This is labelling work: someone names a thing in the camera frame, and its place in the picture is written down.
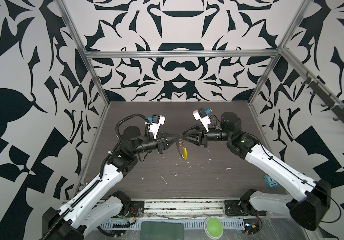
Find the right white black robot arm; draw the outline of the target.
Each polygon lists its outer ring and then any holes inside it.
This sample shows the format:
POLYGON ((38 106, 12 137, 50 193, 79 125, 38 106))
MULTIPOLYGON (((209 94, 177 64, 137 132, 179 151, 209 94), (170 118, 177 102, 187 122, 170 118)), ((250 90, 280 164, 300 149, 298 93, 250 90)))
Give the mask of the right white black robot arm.
POLYGON ((331 185, 323 179, 314 180, 281 161, 269 152, 252 134, 242 130, 241 119, 233 112, 221 116, 220 126, 210 128, 211 110, 193 111, 199 124, 186 130, 182 139, 197 146, 225 141, 227 148, 241 159, 262 170, 282 186, 287 194, 266 194, 249 190, 241 198, 256 211, 290 216, 309 231, 316 230, 331 207, 331 185))

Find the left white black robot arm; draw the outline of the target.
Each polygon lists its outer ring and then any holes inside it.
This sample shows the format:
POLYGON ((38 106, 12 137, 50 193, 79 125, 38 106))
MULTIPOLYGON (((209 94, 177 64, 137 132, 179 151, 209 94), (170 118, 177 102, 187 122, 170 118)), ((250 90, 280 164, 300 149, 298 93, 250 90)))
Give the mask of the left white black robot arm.
POLYGON ((115 127, 118 142, 103 160, 100 173, 66 204, 44 213, 42 239, 83 240, 107 219, 126 215, 131 199, 121 191, 113 193, 107 203, 98 202, 141 160, 141 153, 156 150, 161 154, 181 139, 178 134, 160 133, 164 122, 164 116, 141 114, 119 121, 115 127))

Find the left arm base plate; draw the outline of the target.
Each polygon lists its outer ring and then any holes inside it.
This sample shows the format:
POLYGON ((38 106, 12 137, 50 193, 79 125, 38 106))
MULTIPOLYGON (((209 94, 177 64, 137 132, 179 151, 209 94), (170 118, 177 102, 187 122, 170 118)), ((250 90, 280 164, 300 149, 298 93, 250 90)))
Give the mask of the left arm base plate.
POLYGON ((144 213, 144 201, 130 201, 123 205, 121 214, 125 217, 132 218, 144 213))

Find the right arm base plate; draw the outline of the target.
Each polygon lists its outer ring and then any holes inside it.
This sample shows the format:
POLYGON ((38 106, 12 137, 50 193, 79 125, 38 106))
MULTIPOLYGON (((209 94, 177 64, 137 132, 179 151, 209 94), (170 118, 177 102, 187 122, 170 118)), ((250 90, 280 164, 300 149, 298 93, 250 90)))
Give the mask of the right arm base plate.
POLYGON ((225 200, 224 204, 228 217, 266 216, 265 211, 257 211, 247 200, 225 200))

